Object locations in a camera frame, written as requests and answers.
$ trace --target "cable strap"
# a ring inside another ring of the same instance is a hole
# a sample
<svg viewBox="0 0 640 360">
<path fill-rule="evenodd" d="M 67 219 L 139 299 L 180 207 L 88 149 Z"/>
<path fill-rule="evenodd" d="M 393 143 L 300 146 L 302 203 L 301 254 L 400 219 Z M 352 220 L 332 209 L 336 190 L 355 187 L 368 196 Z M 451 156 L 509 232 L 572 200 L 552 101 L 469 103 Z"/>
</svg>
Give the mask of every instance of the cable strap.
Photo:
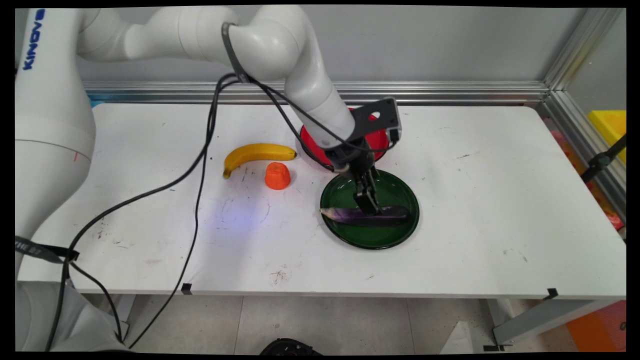
<svg viewBox="0 0 640 360">
<path fill-rule="evenodd" d="M 227 50 L 227 55 L 229 56 L 229 61 L 231 61 L 231 66 L 234 68 L 236 77 L 241 83 L 249 83 L 249 77 L 242 68 L 242 65 L 240 65 L 236 52 L 231 46 L 231 39 L 229 39 L 229 26 L 231 25 L 235 26 L 235 24 L 232 24 L 231 22 L 225 22 L 222 24 L 222 42 L 225 44 L 225 49 Z"/>
<path fill-rule="evenodd" d="M 22 254 L 43 259 L 54 264 L 62 264 L 63 261 L 60 258 L 67 256 L 68 251 L 66 247 L 43 245 L 17 235 L 15 237 L 15 250 Z M 72 250 L 71 254 L 70 260 L 72 261 L 77 260 L 80 255 L 80 253 L 75 250 Z"/>
</svg>

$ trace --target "green plate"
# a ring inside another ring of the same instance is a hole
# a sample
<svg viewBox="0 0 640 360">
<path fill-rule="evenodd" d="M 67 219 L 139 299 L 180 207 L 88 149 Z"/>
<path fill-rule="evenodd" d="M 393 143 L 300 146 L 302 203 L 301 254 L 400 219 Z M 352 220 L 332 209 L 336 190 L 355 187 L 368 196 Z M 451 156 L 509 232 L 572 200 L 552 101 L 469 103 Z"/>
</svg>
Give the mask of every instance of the green plate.
<svg viewBox="0 0 640 360">
<path fill-rule="evenodd" d="M 376 194 L 380 206 L 402 205 L 409 209 L 411 218 L 403 225 L 392 227 L 363 227 L 341 224 L 322 215 L 329 230 L 341 240 L 363 249 L 386 249 L 405 241 L 418 226 L 420 210 L 413 191 L 396 176 L 379 170 L 375 179 Z M 320 208 L 357 208 L 353 200 L 353 180 L 340 175 L 334 177 L 324 188 Z"/>
</svg>

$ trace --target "black cable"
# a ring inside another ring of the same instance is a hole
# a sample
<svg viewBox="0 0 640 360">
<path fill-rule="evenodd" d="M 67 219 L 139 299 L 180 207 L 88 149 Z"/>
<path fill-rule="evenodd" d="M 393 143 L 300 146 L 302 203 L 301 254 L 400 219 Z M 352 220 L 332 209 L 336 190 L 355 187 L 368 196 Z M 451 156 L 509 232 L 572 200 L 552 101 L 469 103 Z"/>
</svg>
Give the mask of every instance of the black cable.
<svg viewBox="0 0 640 360">
<path fill-rule="evenodd" d="M 142 193 L 140 195 L 137 195 L 135 197 L 130 198 L 129 200 L 125 200 L 119 204 L 116 204 L 114 206 L 112 206 L 111 208 L 103 211 L 100 215 L 96 216 L 95 218 L 93 218 L 91 221 L 89 221 L 76 235 L 76 237 L 71 241 L 71 245 L 69 246 L 69 248 L 67 249 L 67 255 L 65 257 L 65 261 L 63 263 L 62 266 L 62 274 L 61 274 L 61 280 L 60 280 L 60 290 L 58 292 L 58 303 L 56 306 L 56 314 L 54 316 L 54 321 L 51 327 L 51 331 L 49 333 L 49 338 L 47 339 L 47 345 L 45 347 L 45 351 L 50 351 L 51 349 L 51 345 L 53 344 L 53 339 L 55 338 L 56 335 L 56 329 L 58 328 L 58 323 L 60 322 L 60 314 L 62 312 L 62 305 L 63 305 L 63 301 L 64 301 L 64 292 L 65 292 L 65 284 L 66 284 L 66 280 L 69 278 L 69 274 L 68 274 L 68 267 L 70 264 L 70 259 L 72 257 L 72 252 L 75 249 L 78 241 L 80 240 L 80 238 L 82 238 L 82 236 L 91 228 L 91 226 L 95 225 L 95 223 L 97 223 L 100 219 L 104 218 L 105 216 L 109 215 L 110 213 L 128 205 L 131 204 L 132 202 L 135 202 L 137 200 L 143 199 L 145 197 L 148 197 L 150 195 L 153 195 L 155 193 L 159 193 L 163 190 L 166 190 L 176 184 L 178 184 L 179 182 L 181 182 L 182 180 L 184 180 L 185 178 L 187 178 L 188 175 L 190 175 L 190 173 L 192 173 L 192 171 L 195 169 L 195 167 L 198 165 L 198 163 L 200 162 L 201 159 L 204 159 L 202 162 L 202 176 L 200 178 L 200 187 L 198 189 L 198 197 L 196 198 L 196 211 L 195 211 L 195 231 L 194 231 L 194 235 L 193 235 L 193 240 L 191 242 L 191 246 L 189 248 L 189 254 L 187 255 L 187 259 L 185 260 L 184 266 L 182 268 L 182 272 L 180 273 L 180 278 L 178 279 L 175 288 L 173 289 L 173 291 L 171 292 L 171 295 L 169 295 L 169 298 L 167 299 L 167 301 L 163 304 L 163 306 L 160 308 L 160 310 L 156 313 L 156 315 L 153 317 L 153 319 L 151 319 L 151 321 L 149 322 L 149 324 L 145 327 L 145 329 L 142 331 L 142 333 L 134 340 L 134 342 L 129 346 L 129 349 L 131 349 L 133 346 L 135 346 L 135 344 L 137 344 L 137 342 L 142 338 L 142 336 L 147 332 L 147 330 L 151 327 L 151 325 L 155 322 L 155 320 L 158 318 L 158 316 L 163 312 L 163 310 L 165 309 L 165 307 L 169 304 L 169 301 L 171 301 L 171 299 L 173 298 L 173 296 L 175 295 L 176 291 L 178 290 L 178 287 L 180 286 L 180 282 L 182 281 L 182 278 L 184 277 L 184 272 L 186 271 L 187 265 L 189 263 L 189 259 L 191 258 L 191 253 L 193 252 L 193 247 L 195 245 L 195 241 L 196 238 L 198 236 L 198 207 L 200 204 L 200 196 L 202 194 L 202 188 L 204 185 L 204 176 L 205 176 L 205 168 L 206 168 L 206 156 L 207 156 L 207 149 L 209 147 L 209 144 L 211 143 L 211 139 L 213 138 L 213 131 L 215 129 L 215 125 L 216 125 L 216 115 L 218 112 L 218 97 L 220 95 L 220 92 L 226 88 L 229 85 L 238 83 L 238 80 L 234 80 L 234 81 L 230 81 L 229 83 L 222 85 L 222 83 L 224 81 L 226 81 L 229 78 L 235 77 L 235 74 L 227 74 L 224 75 L 220 78 L 220 80 L 218 80 L 217 84 L 216 84 L 216 90 L 214 93 L 214 97 L 213 100 L 211 101 L 211 108 L 209 109 L 209 118 L 207 119 L 207 131 L 206 131 L 206 136 L 205 136 L 205 145 L 203 147 L 203 149 L 200 151 L 200 154 L 198 154 L 198 157 L 196 158 L 196 160 L 194 161 L 194 163 L 187 169 L 187 171 L 182 174 L 180 177 L 178 177 L 176 180 L 164 185 L 164 186 L 160 186 L 159 188 L 150 190 L 148 192 Z M 389 145 L 387 148 L 385 149 L 367 149 L 364 147 L 359 147 L 359 146 L 355 146 L 345 140 L 343 140 L 342 138 L 340 138 L 339 136 L 337 136 L 335 133 L 333 133 L 332 131 L 330 131 L 329 129 L 327 129 L 324 125 L 322 125 L 320 122 L 318 122 L 316 119 L 314 119 L 313 117 L 311 117 L 307 112 L 305 112 L 304 110 L 302 110 L 297 104 L 293 103 L 291 100 L 289 100 L 285 95 L 281 94 L 280 92 L 272 89 L 271 87 L 264 85 L 262 83 L 260 83 L 259 81 L 250 78 L 251 82 L 256 84 L 258 87 L 260 87 L 265 94 L 271 99 L 271 101 L 273 102 L 273 104 L 278 108 L 280 114 L 283 116 L 283 118 L 285 119 L 285 122 L 287 123 L 287 125 L 289 126 L 289 129 L 291 129 L 291 131 L 294 133 L 295 137 L 298 139 L 298 141 L 300 142 L 301 146 L 306 149 L 307 154 L 309 155 L 310 158 L 312 158 L 315 162 L 319 163 L 320 165 L 322 165 L 324 168 L 327 168 L 328 170 L 333 171 L 333 167 L 327 164 L 324 164 L 322 161 L 320 161 L 320 159 L 318 159 L 315 155 L 312 154 L 312 152 L 307 148 L 306 144 L 304 143 L 304 141 L 302 140 L 301 136 L 298 134 L 298 132 L 295 130 L 295 128 L 293 128 L 293 125 L 291 124 L 291 121 L 289 120 L 289 118 L 287 117 L 287 115 L 284 113 L 284 110 L 282 109 L 282 107 L 280 106 L 280 104 L 278 104 L 278 101 L 273 97 L 273 94 L 271 94 L 271 92 L 277 94 L 280 98 L 282 98 L 284 101 L 288 102 L 293 108 L 295 108 L 296 110 L 298 110 L 300 113 L 302 113 L 304 116 L 306 116 L 309 120 L 311 120 L 313 123 L 315 123 L 316 125 L 318 125 L 321 129 L 325 130 L 329 135 L 333 136 L 334 138 L 336 138 L 339 142 L 343 143 L 344 145 L 347 145 L 351 148 L 354 149 L 358 149 L 361 151 L 367 151 L 367 152 L 381 152 L 381 151 L 387 151 L 391 148 L 393 148 L 396 143 L 392 143 L 391 145 Z M 75 263 L 71 264 L 76 270 L 78 270 L 78 272 L 80 272 L 81 274 L 83 274 L 84 276 L 86 276 L 89 280 L 93 281 L 94 283 L 96 283 L 102 290 L 102 292 L 107 296 L 107 300 L 109 301 L 109 305 L 111 306 L 111 310 L 114 314 L 114 317 L 116 318 L 117 321 L 117 326 L 118 326 L 118 340 L 120 342 L 122 342 L 122 332 L 120 330 L 120 321 L 118 319 L 118 315 L 117 315 L 117 311 L 115 309 L 115 306 L 113 304 L 113 301 L 111 300 L 111 297 L 107 291 L 107 289 L 105 289 L 105 287 L 103 287 L 103 285 L 96 280 L 94 277 L 92 277 L 91 275 L 89 275 L 88 273 L 86 273 L 84 270 L 81 270 L 77 265 L 75 265 Z"/>
<path fill-rule="evenodd" d="M 68 278 L 68 267 L 69 267 L 69 262 L 72 256 L 72 251 L 73 249 L 76 247 L 76 244 L 78 243 L 78 241 L 80 240 L 80 238 L 87 232 L 87 230 L 89 230 L 91 228 L 91 226 L 93 226 L 95 223 L 97 223 L 100 219 L 104 218 L 105 216 L 109 215 L 110 213 L 132 203 L 135 202 L 137 200 L 140 200 L 142 198 L 148 197 L 149 195 L 153 195 L 155 193 L 161 192 L 163 190 L 166 190 L 174 185 L 176 185 L 177 183 L 181 182 L 182 180 L 184 180 L 188 175 L 190 175 L 190 173 L 192 173 L 192 171 L 195 169 L 195 167 L 198 165 L 198 163 L 200 162 L 200 160 L 205 157 L 206 153 L 207 153 L 207 148 L 209 147 L 209 144 L 211 142 L 211 139 L 213 138 L 213 131 L 216 125 L 216 114 L 217 114 L 217 106 L 218 106 L 218 96 L 220 95 L 220 92 L 226 88 L 227 86 L 233 84 L 233 83 L 237 83 L 237 81 L 231 81 L 230 83 L 226 84 L 226 85 L 222 85 L 222 83 L 224 81 L 226 81 L 227 79 L 231 78 L 231 77 L 235 77 L 235 74 L 227 74 L 224 75 L 222 78 L 220 78 L 220 80 L 218 81 L 218 83 L 216 84 L 216 91 L 213 97 L 213 100 L 211 102 L 211 109 L 209 110 L 209 119 L 207 120 L 207 137 L 206 137 L 206 143 L 203 147 L 203 149 L 200 151 L 200 154 L 198 154 L 198 157 L 196 158 L 196 160 L 193 162 L 193 164 L 187 169 L 187 171 L 182 174 L 180 177 L 178 177 L 176 180 L 164 185 L 164 186 L 160 186 L 159 188 L 153 189 L 151 191 L 142 193 L 140 195 L 137 195 L 135 197 L 130 198 L 129 200 L 125 200 L 117 205 L 114 205 L 113 207 L 103 211 L 100 215 L 96 216 L 95 218 L 93 218 L 91 221 L 89 221 L 76 235 L 76 237 L 71 241 L 71 245 L 69 246 L 69 248 L 67 249 L 67 256 L 65 257 L 65 261 L 63 263 L 62 266 L 62 275 L 61 275 L 61 280 L 60 280 L 60 290 L 58 292 L 58 304 L 56 306 L 56 314 L 54 316 L 54 320 L 53 320 L 53 324 L 51 326 L 51 331 L 49 333 L 49 338 L 47 340 L 47 345 L 45 347 L 45 351 L 50 351 L 51 349 L 51 345 L 53 344 L 53 339 L 55 338 L 56 335 L 56 329 L 58 328 L 58 323 L 60 322 L 60 314 L 62 312 L 62 304 L 64 301 L 64 296 L 65 296 L 65 283 L 67 281 Z M 186 266 L 189 262 L 189 257 L 191 256 L 191 251 L 193 250 L 193 245 L 195 243 L 195 236 L 194 236 L 194 242 L 191 244 L 191 249 L 189 250 L 189 256 L 187 257 L 187 260 L 185 261 L 184 264 L 184 268 L 182 269 L 182 274 L 180 275 L 180 280 L 182 279 L 182 275 L 184 275 L 184 271 L 186 269 Z M 178 281 L 178 283 L 176 284 L 176 287 L 173 291 L 173 293 L 171 294 L 171 297 L 168 300 L 171 300 L 171 298 L 173 297 L 173 294 L 177 291 L 177 288 L 179 286 L 180 281 Z M 160 312 L 164 309 L 164 307 L 167 305 L 167 303 L 164 304 L 164 306 L 161 308 Z"/>
<path fill-rule="evenodd" d="M 223 86 L 223 87 L 218 89 L 218 87 L 220 86 L 221 82 L 222 82 L 222 80 L 219 81 L 218 84 L 216 85 L 216 95 L 214 96 L 213 101 L 211 102 L 211 109 L 209 110 L 209 119 L 207 121 L 207 132 L 206 132 L 207 135 L 205 137 L 205 143 L 207 145 L 209 144 L 209 142 L 211 141 L 211 138 L 213 137 L 213 130 L 214 130 L 214 127 L 216 126 L 216 114 L 218 112 L 218 94 L 225 87 L 227 87 L 227 86 L 229 86 L 231 84 L 237 83 L 238 81 L 231 81 L 230 83 L 228 83 L 225 86 Z M 204 185 L 204 175 L 205 175 L 205 168 L 206 168 L 206 164 L 207 164 L 207 148 L 208 148 L 208 146 L 205 146 L 205 148 L 204 148 L 204 159 L 202 160 L 202 176 L 200 177 L 200 187 L 198 189 L 198 197 L 196 198 L 196 211 L 195 211 L 196 226 L 195 226 L 195 231 L 193 233 L 193 241 L 191 242 L 191 248 L 189 249 L 189 254 L 187 255 L 187 260 L 184 262 L 184 267 L 182 268 L 182 272 L 180 273 L 180 278 L 178 279 L 178 282 L 175 284 L 175 288 L 171 292 L 171 295 L 169 295 L 169 298 L 166 299 L 166 302 L 164 302 L 164 305 L 162 305 L 162 307 L 156 313 L 154 318 L 151 319 L 151 321 L 149 322 L 147 327 L 144 330 L 142 330 L 140 335 L 138 335 L 138 337 L 133 341 L 133 343 L 131 343 L 131 345 L 129 345 L 129 349 L 131 349 L 134 346 L 136 346 L 138 341 L 147 332 L 147 330 L 149 330 L 149 328 L 154 323 L 154 321 L 158 318 L 158 316 L 160 316 L 160 314 L 163 312 L 163 310 L 169 304 L 169 301 L 171 301 L 171 299 L 175 295 L 175 292 L 178 290 L 178 286 L 180 286 L 180 282 L 182 281 L 182 277 L 184 276 L 185 270 L 187 270 L 187 264 L 189 263 L 189 258 L 191 258 L 191 253 L 193 252 L 193 246 L 195 245 L 196 237 L 198 236 L 198 208 L 200 207 L 200 196 L 202 194 L 202 186 Z"/>
<path fill-rule="evenodd" d="M 309 115 L 307 112 L 302 110 L 298 105 L 296 105 L 295 102 L 292 102 L 291 100 L 289 100 L 289 98 L 287 98 L 284 94 L 281 94 L 279 91 L 272 89 L 268 85 L 265 85 L 265 84 L 261 83 L 260 81 L 257 81 L 256 79 L 253 79 L 252 77 L 249 77 L 249 81 L 251 81 L 253 84 L 256 84 L 257 86 L 259 86 L 263 91 L 265 91 L 265 89 L 266 89 L 266 90 L 269 90 L 270 92 L 273 92 L 274 94 L 279 96 L 281 99 L 283 99 L 284 101 L 288 102 L 289 105 L 291 105 L 294 109 L 298 110 L 302 115 L 306 116 L 315 125 L 318 125 L 322 130 L 325 130 L 329 135 L 333 136 L 336 140 L 338 140 L 339 142 L 343 143 L 344 145 L 347 145 L 350 148 L 353 148 L 353 149 L 356 149 L 356 150 L 360 150 L 360 151 L 366 151 L 366 152 L 382 152 L 382 151 L 391 150 L 391 149 L 393 149 L 394 146 L 396 146 L 395 142 L 392 142 L 388 147 L 386 147 L 384 149 L 368 149 L 366 147 L 355 146 L 352 143 L 349 143 L 348 141 L 342 139 L 341 137 L 339 137 L 338 135 L 333 133 L 333 131 L 327 129 L 326 126 L 322 125 L 318 120 L 314 119 L 311 115 Z"/>
<path fill-rule="evenodd" d="M 120 328 L 120 318 L 118 317 L 118 311 L 116 311 L 116 306 L 113 304 L 113 300 L 111 300 L 111 295 L 109 295 L 109 292 L 107 291 L 107 289 L 105 289 L 104 285 L 102 285 L 100 281 L 98 281 L 93 276 L 89 275 L 89 273 L 87 273 L 86 271 L 82 270 L 76 264 L 76 262 L 72 262 L 71 267 L 76 269 L 80 274 L 83 274 L 87 279 L 93 281 L 100 288 L 100 290 L 102 290 L 102 292 L 107 296 L 107 301 L 109 302 L 109 306 L 111 306 L 111 311 L 113 312 L 113 317 L 116 319 L 116 326 L 118 327 L 118 334 L 117 334 L 118 341 L 122 342 L 122 330 Z"/>
<path fill-rule="evenodd" d="M 271 94 L 271 92 L 268 89 L 266 89 L 266 88 L 264 88 L 264 87 L 262 87 L 260 85 L 258 85 L 258 87 L 260 87 L 262 89 L 262 91 L 269 97 L 269 99 L 271 99 L 271 101 L 276 106 L 276 108 L 278 108 L 278 111 L 280 112 L 280 114 L 284 118 L 284 121 L 287 123 L 287 125 L 289 126 L 289 129 L 291 129 L 291 131 L 293 132 L 293 135 L 296 137 L 296 139 L 298 139 L 298 141 L 300 142 L 300 145 L 302 146 L 302 149 L 309 156 L 309 158 L 314 160 L 316 163 L 320 164 L 320 166 L 322 166 L 323 168 L 333 171 L 333 166 L 323 163 L 322 160 L 320 160 L 313 152 L 311 152 L 311 149 L 309 149 L 307 147 L 307 145 L 305 144 L 304 140 L 302 140 L 302 137 L 300 136 L 300 134 L 298 134 L 298 132 L 296 131 L 296 128 L 293 127 L 293 125 L 291 124 L 291 120 L 289 120 L 289 117 L 287 116 L 287 114 L 285 114 L 284 110 L 282 109 L 282 107 L 278 103 L 278 100 L 276 100 L 276 98 L 273 97 L 273 94 Z"/>
</svg>

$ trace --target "black tape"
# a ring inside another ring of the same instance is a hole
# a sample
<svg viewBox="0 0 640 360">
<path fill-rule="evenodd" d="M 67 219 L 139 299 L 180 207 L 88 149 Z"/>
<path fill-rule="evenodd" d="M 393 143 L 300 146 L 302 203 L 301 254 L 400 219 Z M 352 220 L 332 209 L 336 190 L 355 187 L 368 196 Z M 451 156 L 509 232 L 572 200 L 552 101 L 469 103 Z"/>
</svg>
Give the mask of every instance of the black tape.
<svg viewBox="0 0 640 360">
<path fill-rule="evenodd" d="M 193 295 L 191 293 L 191 284 L 188 284 L 186 282 L 182 283 L 182 289 L 180 289 L 180 291 L 182 291 L 183 295 Z"/>
<path fill-rule="evenodd" d="M 484 351 L 504 351 L 504 345 L 485 345 Z"/>
<path fill-rule="evenodd" d="M 549 288 L 547 289 L 547 291 L 549 292 L 549 296 L 545 297 L 542 300 L 551 300 L 552 298 L 558 296 L 558 291 L 556 290 L 556 288 Z"/>
</svg>

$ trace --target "yellow bin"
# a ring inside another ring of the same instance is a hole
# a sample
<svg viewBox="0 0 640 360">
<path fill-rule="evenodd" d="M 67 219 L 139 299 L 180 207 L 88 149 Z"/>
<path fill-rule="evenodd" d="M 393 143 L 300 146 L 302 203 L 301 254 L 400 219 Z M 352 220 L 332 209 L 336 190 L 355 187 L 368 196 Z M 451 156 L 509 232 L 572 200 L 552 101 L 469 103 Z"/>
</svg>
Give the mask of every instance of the yellow bin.
<svg viewBox="0 0 640 360">
<path fill-rule="evenodd" d="M 622 135 L 627 133 L 626 110 L 592 111 L 589 113 L 589 120 L 609 146 L 615 144 Z M 622 150 L 618 156 L 626 164 L 627 148 Z"/>
</svg>

